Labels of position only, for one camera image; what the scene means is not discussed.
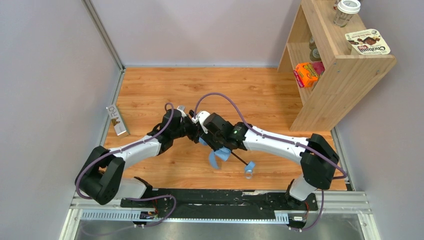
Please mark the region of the light blue folding umbrella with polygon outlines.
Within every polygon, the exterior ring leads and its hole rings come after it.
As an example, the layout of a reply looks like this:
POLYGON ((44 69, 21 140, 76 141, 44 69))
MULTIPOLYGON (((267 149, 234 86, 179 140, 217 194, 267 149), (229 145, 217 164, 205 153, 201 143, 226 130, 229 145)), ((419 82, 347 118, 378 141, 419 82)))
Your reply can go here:
POLYGON ((253 161, 250 161, 250 162, 244 161, 241 157, 239 157, 237 154, 232 152, 229 148, 221 147, 218 150, 212 150, 208 155, 209 164, 214 169, 219 170, 221 167, 218 165, 217 158, 226 162, 229 159, 230 155, 236 157, 241 163, 243 163, 245 165, 245 167, 244 167, 244 177, 246 179, 252 179, 253 178, 253 171, 254 171, 256 164, 253 161))

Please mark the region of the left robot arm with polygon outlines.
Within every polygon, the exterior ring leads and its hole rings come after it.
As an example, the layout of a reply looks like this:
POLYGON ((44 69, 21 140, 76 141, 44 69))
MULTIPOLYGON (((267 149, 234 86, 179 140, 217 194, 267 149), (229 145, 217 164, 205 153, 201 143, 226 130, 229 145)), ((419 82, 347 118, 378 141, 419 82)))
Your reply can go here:
POLYGON ((194 115, 193 110, 185 113, 181 107, 169 109, 162 121, 141 139, 110 149, 95 147, 75 179, 77 194, 100 205, 109 203, 119 192, 124 170, 163 154, 176 139, 193 140, 198 136, 198 127, 192 121, 194 115))

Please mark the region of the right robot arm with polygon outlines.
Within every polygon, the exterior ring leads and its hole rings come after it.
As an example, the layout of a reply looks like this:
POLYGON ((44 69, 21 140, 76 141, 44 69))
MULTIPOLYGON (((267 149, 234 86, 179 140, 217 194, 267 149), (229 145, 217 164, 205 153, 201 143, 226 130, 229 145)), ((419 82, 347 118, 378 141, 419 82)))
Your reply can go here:
POLYGON ((319 134, 292 137, 265 131, 251 124, 231 124, 216 113, 201 111, 192 119, 199 128, 199 141, 223 158, 233 150, 257 151, 288 159, 302 173, 287 188, 290 198, 304 201, 317 189, 328 190, 335 179, 339 156, 319 134))

